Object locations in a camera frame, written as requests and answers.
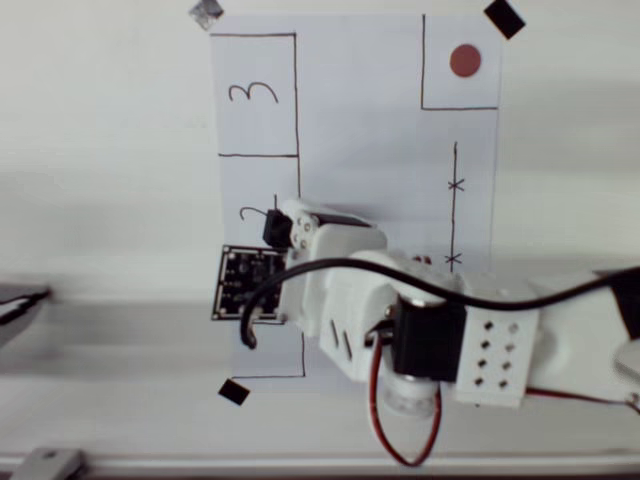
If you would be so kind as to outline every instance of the gray object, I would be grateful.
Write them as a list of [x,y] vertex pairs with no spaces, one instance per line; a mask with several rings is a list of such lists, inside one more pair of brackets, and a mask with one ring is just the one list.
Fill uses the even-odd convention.
[[37,448],[24,459],[10,480],[67,480],[82,470],[84,458],[72,448]]
[[203,30],[209,30],[211,25],[222,16],[224,9],[217,0],[201,0],[189,10],[189,15],[198,22]]

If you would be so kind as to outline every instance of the black square marker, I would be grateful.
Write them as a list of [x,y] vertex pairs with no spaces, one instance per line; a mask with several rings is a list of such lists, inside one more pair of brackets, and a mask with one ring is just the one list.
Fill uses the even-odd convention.
[[222,388],[218,391],[218,395],[222,395],[236,405],[242,405],[249,396],[249,393],[251,393],[251,390],[234,382],[230,378],[227,378],[227,381],[224,382]]
[[484,13],[491,19],[493,24],[507,37],[507,40],[518,33],[525,26],[524,21],[515,12],[507,0],[495,0],[489,5]]

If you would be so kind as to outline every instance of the metal bracket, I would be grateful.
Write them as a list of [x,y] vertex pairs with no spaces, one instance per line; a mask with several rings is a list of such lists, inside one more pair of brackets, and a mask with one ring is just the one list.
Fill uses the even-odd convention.
[[84,467],[80,450],[36,448],[24,459],[10,480],[68,480]]

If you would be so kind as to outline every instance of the red wire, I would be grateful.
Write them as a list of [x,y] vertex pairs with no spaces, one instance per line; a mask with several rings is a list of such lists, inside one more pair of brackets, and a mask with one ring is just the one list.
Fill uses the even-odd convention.
[[371,423],[373,425],[373,430],[376,433],[376,437],[384,447],[384,449],[389,452],[398,463],[405,465],[407,467],[419,467],[422,463],[429,457],[431,450],[433,449],[433,445],[436,443],[436,438],[438,437],[438,431],[440,430],[440,420],[442,418],[442,398],[440,395],[440,389],[436,392],[435,396],[435,412],[433,416],[433,424],[431,427],[431,434],[427,439],[427,443],[425,444],[422,451],[418,454],[418,456],[409,461],[404,458],[398,451],[393,448],[391,442],[387,439],[387,436],[382,429],[382,423],[380,422],[380,416],[378,415],[378,400],[377,400],[377,391],[378,391],[378,374],[380,371],[380,361],[382,359],[382,340],[380,336],[376,336],[376,341],[373,350],[373,360],[371,362],[371,376],[369,378],[369,415],[371,417]]
[[640,408],[638,408],[632,402],[607,400],[604,398],[588,397],[586,395],[580,395],[577,393],[562,392],[557,390],[544,390],[541,388],[527,388],[527,394],[538,395],[542,397],[551,397],[551,398],[565,398],[569,400],[583,400],[585,402],[602,403],[605,405],[624,405],[626,407],[633,409],[636,413],[640,414]]

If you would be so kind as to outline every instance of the white 3d-printed part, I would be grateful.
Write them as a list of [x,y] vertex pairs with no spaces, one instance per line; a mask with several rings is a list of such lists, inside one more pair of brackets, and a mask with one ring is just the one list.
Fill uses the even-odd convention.
[[[491,280],[483,276],[479,282],[482,288],[469,288],[467,283],[465,293],[499,301],[536,296],[524,282],[510,285],[506,291],[492,288]],[[520,405],[527,386],[538,316],[538,310],[512,313],[467,309],[455,387],[457,400],[480,405]]]

